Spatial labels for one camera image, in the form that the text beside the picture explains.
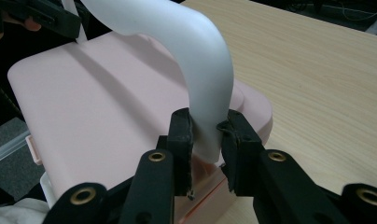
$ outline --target pink plastic surface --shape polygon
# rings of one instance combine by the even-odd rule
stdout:
[[[143,35],[112,32],[51,49],[16,63],[8,78],[56,198],[79,183],[110,189],[133,176],[141,155],[168,133],[171,114],[189,106],[174,58]],[[234,80],[230,108],[268,140],[272,108],[261,93]],[[198,200],[177,202],[176,218],[225,180],[215,165],[194,168],[202,175]]]

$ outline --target wooden table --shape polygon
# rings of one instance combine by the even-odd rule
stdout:
[[[272,102],[266,148],[292,155],[314,182],[341,193],[377,187],[377,36],[247,0],[188,0],[219,28],[235,76]],[[218,223],[254,223],[240,198]]]

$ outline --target white cloth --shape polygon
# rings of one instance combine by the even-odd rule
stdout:
[[[46,202],[26,198],[0,207],[0,224],[41,224],[48,211]]]

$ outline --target light wood tabletop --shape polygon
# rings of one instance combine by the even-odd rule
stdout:
[[[377,188],[377,36],[248,0],[187,0],[218,27],[235,77],[272,103],[266,148],[284,150],[313,181],[341,193]],[[239,198],[218,223],[256,223]]]

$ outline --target gray floor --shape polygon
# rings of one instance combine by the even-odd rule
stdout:
[[[350,13],[345,10],[345,16],[342,10],[337,7],[323,7],[321,13],[314,13],[312,6],[307,6],[300,12],[301,15],[328,21],[342,26],[365,31],[377,18],[372,17],[369,20],[350,21],[345,16],[352,18],[365,18],[366,13]],[[13,119],[0,127],[0,146],[10,139],[26,131],[26,125],[19,119]],[[11,154],[9,157],[0,161],[0,187],[13,195],[16,199],[24,195],[33,185],[38,183],[40,176],[44,173],[43,166],[34,164],[28,147],[22,147],[20,150]]]
[[[16,136],[24,133],[27,127],[20,119],[12,119],[0,127],[0,147]],[[21,147],[0,161],[0,187],[16,200],[25,195],[44,174],[43,166],[32,160],[27,146]]]

